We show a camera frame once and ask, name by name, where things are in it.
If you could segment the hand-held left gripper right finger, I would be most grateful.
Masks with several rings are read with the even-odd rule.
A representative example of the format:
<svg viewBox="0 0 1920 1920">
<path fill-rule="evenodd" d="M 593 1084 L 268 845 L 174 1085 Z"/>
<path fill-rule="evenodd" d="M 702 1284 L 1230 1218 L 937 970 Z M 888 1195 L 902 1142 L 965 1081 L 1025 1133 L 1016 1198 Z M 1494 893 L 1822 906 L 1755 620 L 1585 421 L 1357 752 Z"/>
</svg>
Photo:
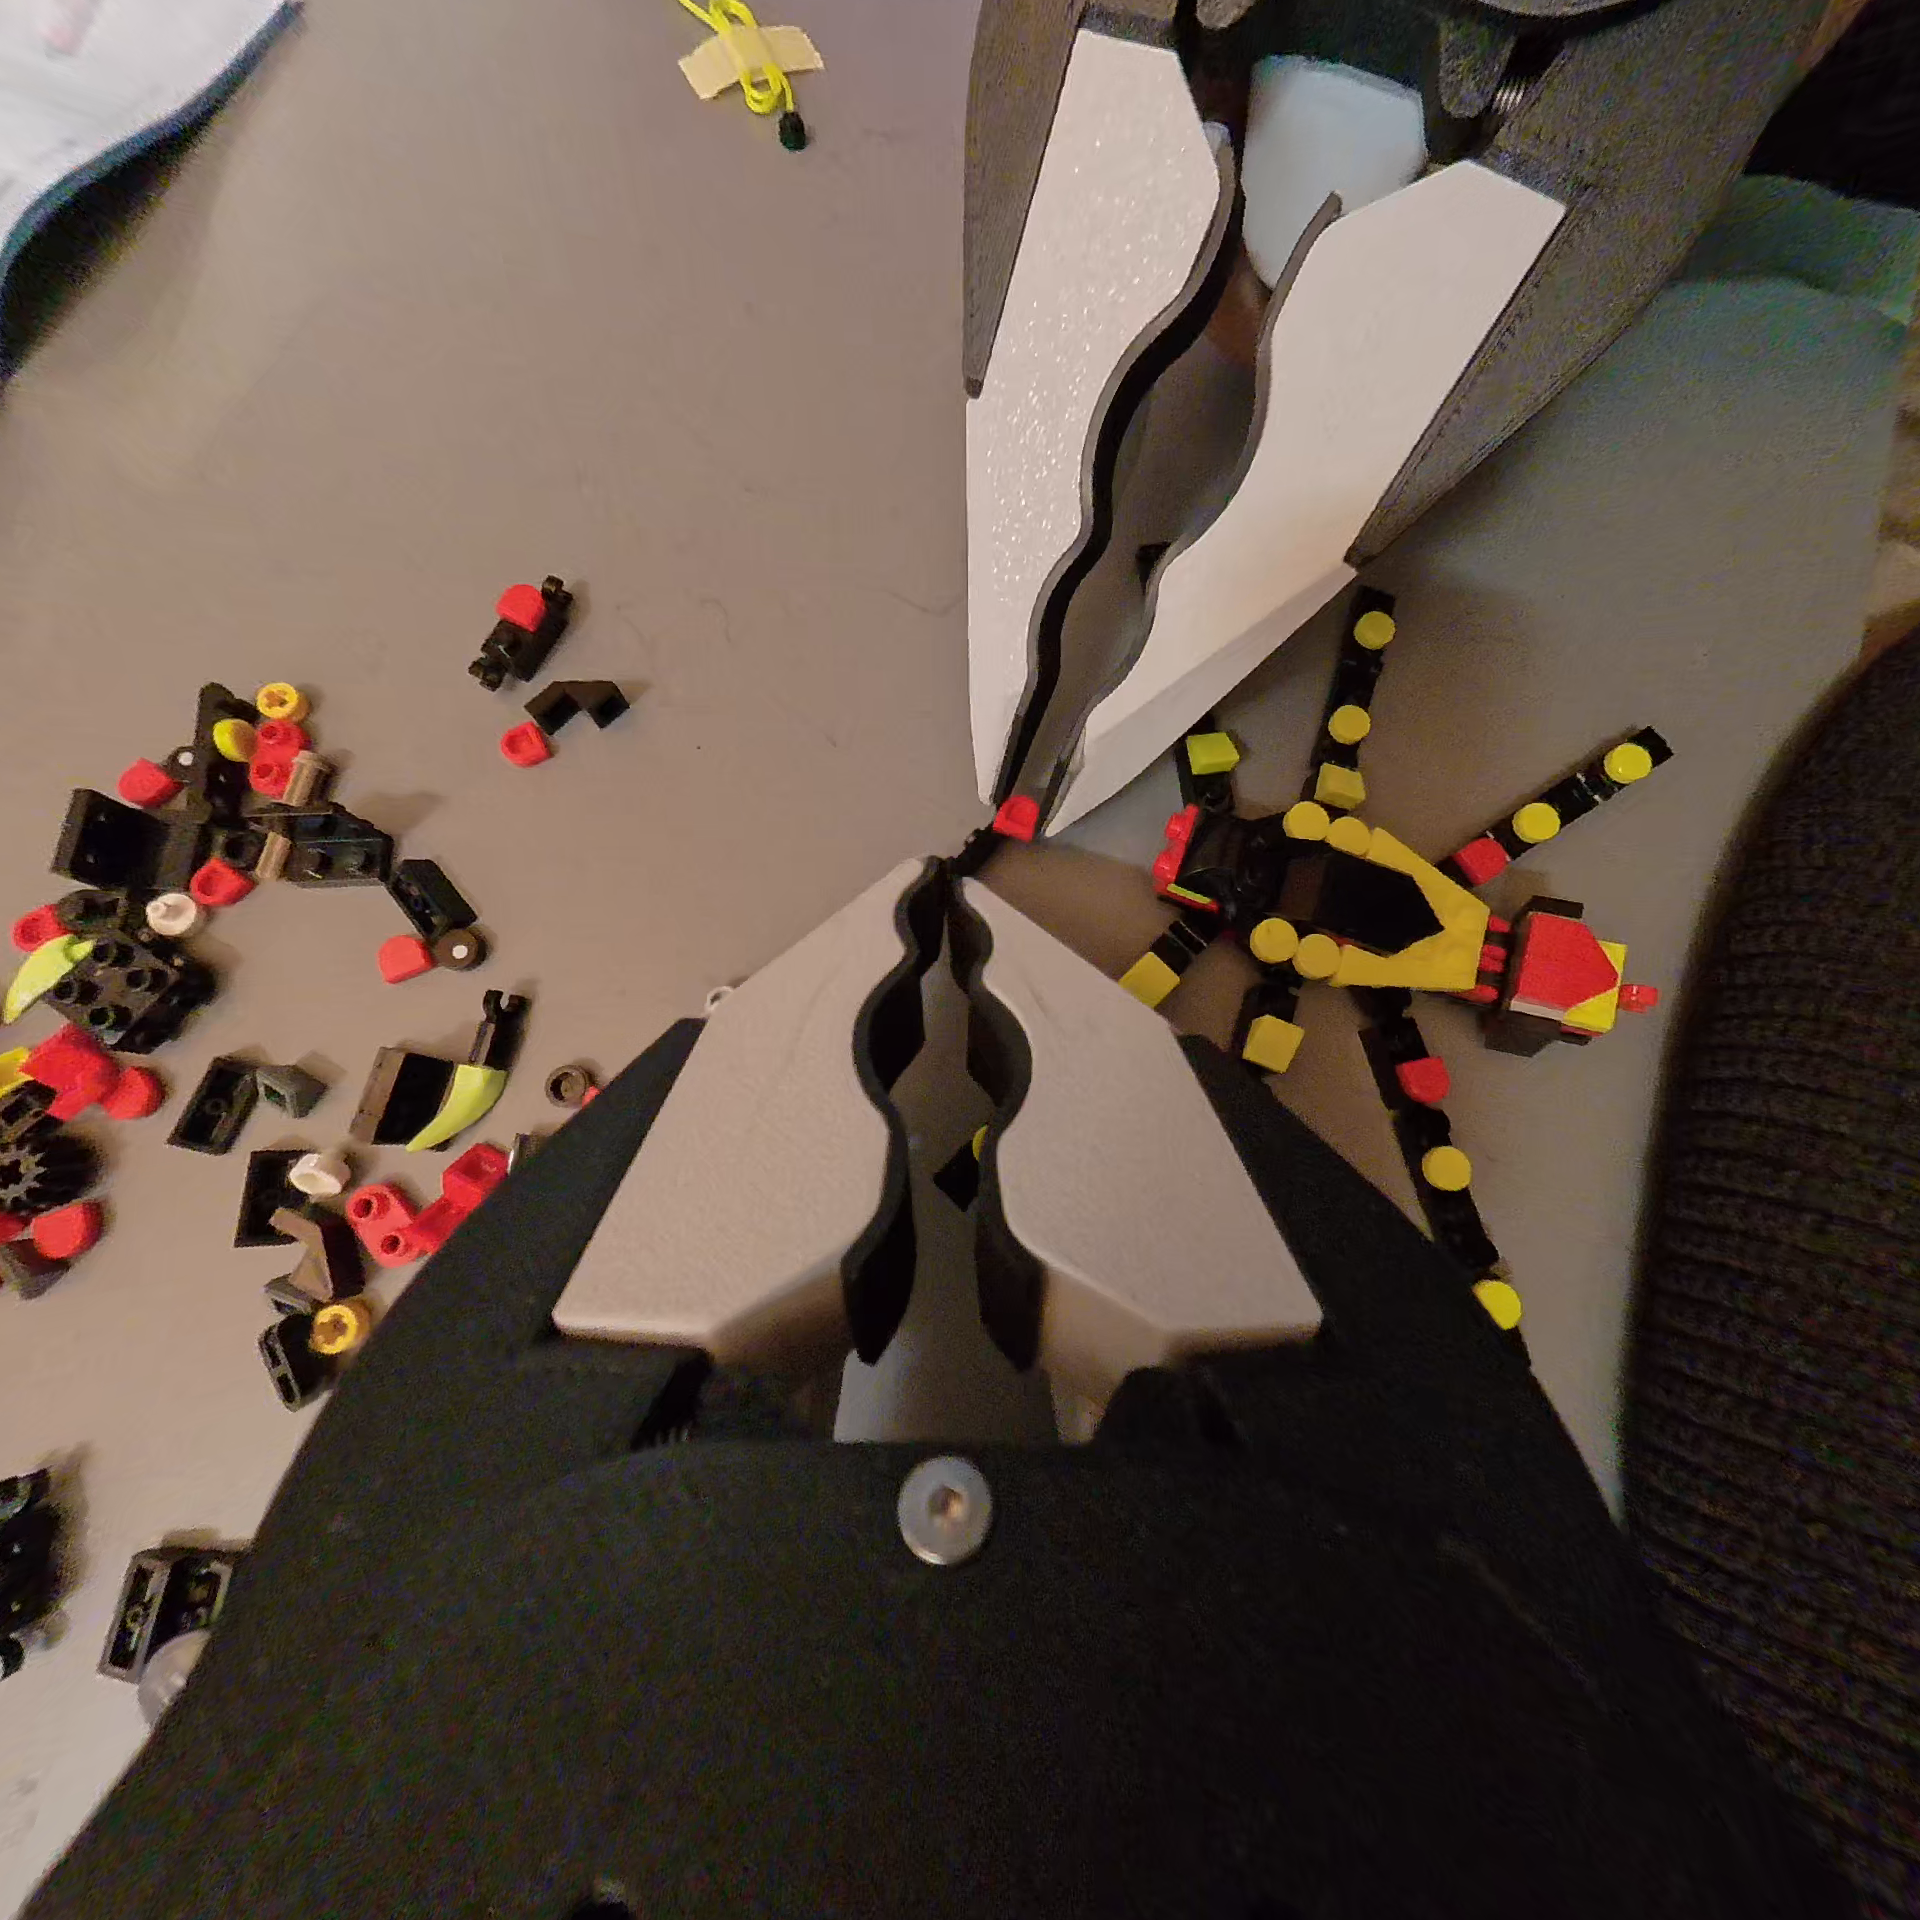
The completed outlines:
<svg viewBox="0 0 1920 1920">
<path fill-rule="evenodd" d="M 1014 903 L 956 884 L 983 1133 L 983 1323 L 1093 1432 L 1122 1380 L 1313 1341 L 1323 1312 L 1178 1035 Z"/>
</svg>

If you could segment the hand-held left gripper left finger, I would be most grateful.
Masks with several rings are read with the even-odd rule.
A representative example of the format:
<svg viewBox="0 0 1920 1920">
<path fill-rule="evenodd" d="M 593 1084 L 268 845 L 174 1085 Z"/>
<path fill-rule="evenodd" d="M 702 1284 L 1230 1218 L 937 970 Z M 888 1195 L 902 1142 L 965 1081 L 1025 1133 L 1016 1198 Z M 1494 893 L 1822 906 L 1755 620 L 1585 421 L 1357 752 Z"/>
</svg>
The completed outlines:
<svg viewBox="0 0 1920 1920">
<path fill-rule="evenodd" d="M 576 1357 L 704 1361 L 839 1427 L 917 1296 L 897 1089 L 945 917 L 945 863 L 908 857 L 708 1011 L 551 1314 Z"/>
</svg>

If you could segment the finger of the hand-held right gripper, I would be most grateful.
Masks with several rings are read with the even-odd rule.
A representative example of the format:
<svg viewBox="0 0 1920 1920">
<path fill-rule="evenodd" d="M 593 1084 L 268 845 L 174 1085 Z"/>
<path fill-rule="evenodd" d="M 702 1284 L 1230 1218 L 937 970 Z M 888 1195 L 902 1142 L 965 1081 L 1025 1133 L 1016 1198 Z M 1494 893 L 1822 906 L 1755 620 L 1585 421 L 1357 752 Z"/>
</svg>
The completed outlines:
<svg viewBox="0 0 1920 1920">
<path fill-rule="evenodd" d="M 1355 210 L 1326 195 L 1269 303 L 1234 489 L 1150 577 L 1145 637 L 1059 765 L 1047 833 L 1121 793 L 1355 580 L 1360 530 L 1563 215 L 1475 159 Z"/>
<path fill-rule="evenodd" d="M 1114 530 L 1139 400 L 1219 290 L 1239 177 L 1171 45 L 1071 37 L 995 343 L 965 405 L 965 634 L 980 799 L 1045 730 L 1071 597 Z"/>
</svg>

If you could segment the black yellow lego spider model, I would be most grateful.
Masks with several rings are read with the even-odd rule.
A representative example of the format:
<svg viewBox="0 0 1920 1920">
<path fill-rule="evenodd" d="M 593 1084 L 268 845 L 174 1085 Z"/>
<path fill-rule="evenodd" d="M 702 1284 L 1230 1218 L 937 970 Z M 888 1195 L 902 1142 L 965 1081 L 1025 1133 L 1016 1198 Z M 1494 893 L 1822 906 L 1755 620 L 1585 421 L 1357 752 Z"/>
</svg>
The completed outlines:
<svg viewBox="0 0 1920 1920">
<path fill-rule="evenodd" d="M 1213 714 L 1184 735 L 1171 755 L 1184 801 L 1166 820 L 1151 864 L 1154 891 L 1178 912 L 1121 975 L 1121 986 L 1159 1007 L 1199 955 L 1219 941 L 1236 942 L 1258 978 L 1242 995 L 1234 1052 L 1263 1075 L 1289 1069 L 1305 1045 L 1298 1018 L 1305 983 L 1350 993 L 1429 1233 L 1468 1267 L 1494 1323 L 1519 1335 L 1520 1292 L 1476 1210 L 1475 1164 L 1456 1143 L 1445 1113 L 1453 1075 L 1422 1033 L 1414 995 L 1475 1006 L 1487 1047 L 1510 1056 L 1590 1045 L 1619 1015 L 1651 1011 L 1658 989 L 1628 977 L 1628 947 L 1601 938 L 1580 902 L 1536 893 L 1505 918 L 1485 890 L 1666 765 L 1673 748 L 1653 726 L 1607 742 L 1434 861 L 1360 815 L 1367 799 L 1360 748 L 1396 630 L 1396 598 L 1357 589 L 1309 773 L 1285 810 L 1239 805 L 1239 748 Z"/>
</svg>

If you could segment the person's right forearm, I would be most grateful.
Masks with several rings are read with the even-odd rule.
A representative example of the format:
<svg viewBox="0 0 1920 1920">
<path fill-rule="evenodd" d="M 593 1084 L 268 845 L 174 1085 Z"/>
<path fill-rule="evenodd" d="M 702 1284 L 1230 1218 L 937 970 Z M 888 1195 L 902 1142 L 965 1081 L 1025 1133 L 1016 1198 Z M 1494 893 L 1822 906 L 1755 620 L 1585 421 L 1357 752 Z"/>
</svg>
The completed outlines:
<svg viewBox="0 0 1920 1920">
<path fill-rule="evenodd" d="M 1750 173 L 1917 209 L 1917 1 L 1870 1 L 1767 120 Z"/>
</svg>

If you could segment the black red lego clip assembly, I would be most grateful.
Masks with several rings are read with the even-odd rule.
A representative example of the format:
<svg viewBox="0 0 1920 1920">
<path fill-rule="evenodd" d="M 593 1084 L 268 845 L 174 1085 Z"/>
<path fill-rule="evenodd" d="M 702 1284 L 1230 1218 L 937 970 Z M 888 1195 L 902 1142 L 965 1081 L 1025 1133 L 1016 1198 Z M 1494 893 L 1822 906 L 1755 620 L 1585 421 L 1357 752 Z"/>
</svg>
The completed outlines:
<svg viewBox="0 0 1920 1920">
<path fill-rule="evenodd" d="M 557 573 L 504 589 L 494 604 L 493 632 L 469 664 L 471 678 L 485 691 L 536 681 L 560 646 L 572 607 L 576 597 Z"/>
</svg>

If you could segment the pile of loose lego pieces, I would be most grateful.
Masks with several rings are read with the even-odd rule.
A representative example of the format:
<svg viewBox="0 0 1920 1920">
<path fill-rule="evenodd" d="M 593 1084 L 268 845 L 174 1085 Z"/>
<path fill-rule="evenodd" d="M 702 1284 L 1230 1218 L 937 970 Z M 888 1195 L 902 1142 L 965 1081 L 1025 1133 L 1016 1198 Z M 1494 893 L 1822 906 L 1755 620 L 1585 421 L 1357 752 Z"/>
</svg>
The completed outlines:
<svg viewBox="0 0 1920 1920">
<path fill-rule="evenodd" d="M 400 857 L 386 828 L 333 794 L 336 765 L 316 746 L 303 686 L 268 681 L 251 695 L 209 681 L 194 731 L 171 754 L 134 759 L 115 789 L 75 788 L 52 861 L 62 900 L 6 933 L 6 1027 L 47 1011 L 54 1027 L 6 1047 L 3 1228 L 6 1295 L 52 1292 L 110 1228 L 94 1120 L 157 1115 L 171 1091 L 156 1053 L 182 1039 L 222 989 L 200 950 L 206 923 L 268 886 L 386 893 L 400 930 L 376 957 L 388 983 L 475 971 L 489 957 L 469 896 L 429 857 Z M 440 1253 L 520 1157 L 475 1131 L 520 1064 L 532 995 L 483 990 L 464 1052 L 383 1047 L 368 1070 L 350 1143 L 440 1157 L 440 1189 L 362 1180 L 348 1152 L 268 1147 L 247 1153 L 233 1244 L 281 1249 L 293 1267 L 262 1287 L 257 1338 L 277 1404 L 325 1399 L 378 1323 L 372 1273 Z"/>
</svg>

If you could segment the lego instruction booklet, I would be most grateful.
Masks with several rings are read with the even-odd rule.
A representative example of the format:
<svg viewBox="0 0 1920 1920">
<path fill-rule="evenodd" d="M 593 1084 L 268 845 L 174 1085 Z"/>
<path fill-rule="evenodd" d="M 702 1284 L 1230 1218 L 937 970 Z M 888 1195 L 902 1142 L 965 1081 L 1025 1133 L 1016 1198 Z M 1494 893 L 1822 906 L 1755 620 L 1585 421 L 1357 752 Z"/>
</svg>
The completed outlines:
<svg viewBox="0 0 1920 1920">
<path fill-rule="evenodd" d="M 300 1 L 6 1 L 3 279 L 64 205 L 202 123 Z"/>
</svg>

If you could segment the beige tape piece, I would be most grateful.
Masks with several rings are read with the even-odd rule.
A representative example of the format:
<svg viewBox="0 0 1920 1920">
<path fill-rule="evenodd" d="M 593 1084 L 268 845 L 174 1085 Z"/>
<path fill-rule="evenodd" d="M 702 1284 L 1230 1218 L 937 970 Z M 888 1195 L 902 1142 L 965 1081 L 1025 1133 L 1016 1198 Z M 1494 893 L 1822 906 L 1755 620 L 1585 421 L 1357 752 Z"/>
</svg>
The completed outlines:
<svg viewBox="0 0 1920 1920">
<path fill-rule="evenodd" d="M 799 27 L 760 27 L 754 21 L 723 21 L 682 58 L 679 73 L 702 101 L 740 92 L 757 114 L 782 114 L 795 106 L 793 74 L 819 73 L 824 61 L 813 38 Z"/>
</svg>

